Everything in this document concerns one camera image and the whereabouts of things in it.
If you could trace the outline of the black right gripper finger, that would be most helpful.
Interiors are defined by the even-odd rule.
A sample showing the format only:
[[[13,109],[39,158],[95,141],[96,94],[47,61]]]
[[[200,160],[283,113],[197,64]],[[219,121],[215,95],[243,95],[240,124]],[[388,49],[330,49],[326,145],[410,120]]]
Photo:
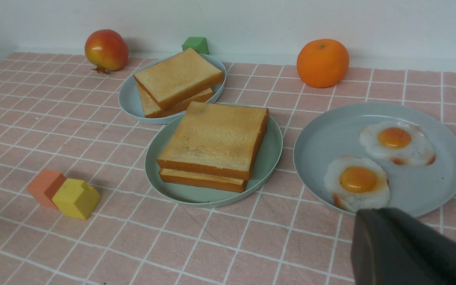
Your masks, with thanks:
[[[456,242],[396,208],[357,211],[357,285],[456,285]]]

